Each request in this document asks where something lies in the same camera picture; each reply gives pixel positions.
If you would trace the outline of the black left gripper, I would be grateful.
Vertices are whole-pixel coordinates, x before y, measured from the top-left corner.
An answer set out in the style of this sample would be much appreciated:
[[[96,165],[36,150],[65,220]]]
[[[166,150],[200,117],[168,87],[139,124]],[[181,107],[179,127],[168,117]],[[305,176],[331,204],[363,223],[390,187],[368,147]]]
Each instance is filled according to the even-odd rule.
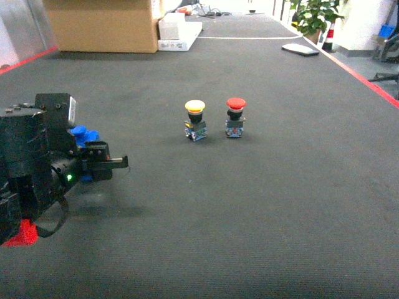
[[[76,100],[68,93],[38,93],[34,104],[1,109],[1,169],[18,194],[23,218],[38,218],[80,181],[82,160],[74,136]],[[94,182],[128,168],[128,156],[110,158],[104,141],[85,142]]]

